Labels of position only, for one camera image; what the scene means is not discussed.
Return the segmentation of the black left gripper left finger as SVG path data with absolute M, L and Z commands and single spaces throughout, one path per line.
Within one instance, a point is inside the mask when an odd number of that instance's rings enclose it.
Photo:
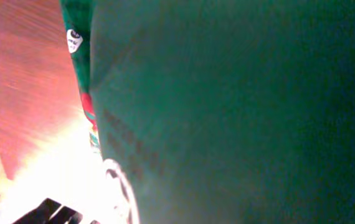
M 13 224 L 46 224 L 60 207 L 60 203 L 47 198 L 38 207 L 17 219 Z

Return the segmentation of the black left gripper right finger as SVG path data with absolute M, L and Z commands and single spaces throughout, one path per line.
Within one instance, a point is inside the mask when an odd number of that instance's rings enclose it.
M 49 218 L 48 224 L 79 224 L 83 215 L 76 210 L 61 206 Z

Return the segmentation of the green Nescafe coffee bag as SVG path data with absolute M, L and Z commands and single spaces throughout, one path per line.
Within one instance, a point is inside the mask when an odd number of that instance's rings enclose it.
M 131 223 L 355 223 L 355 0 L 60 3 Z

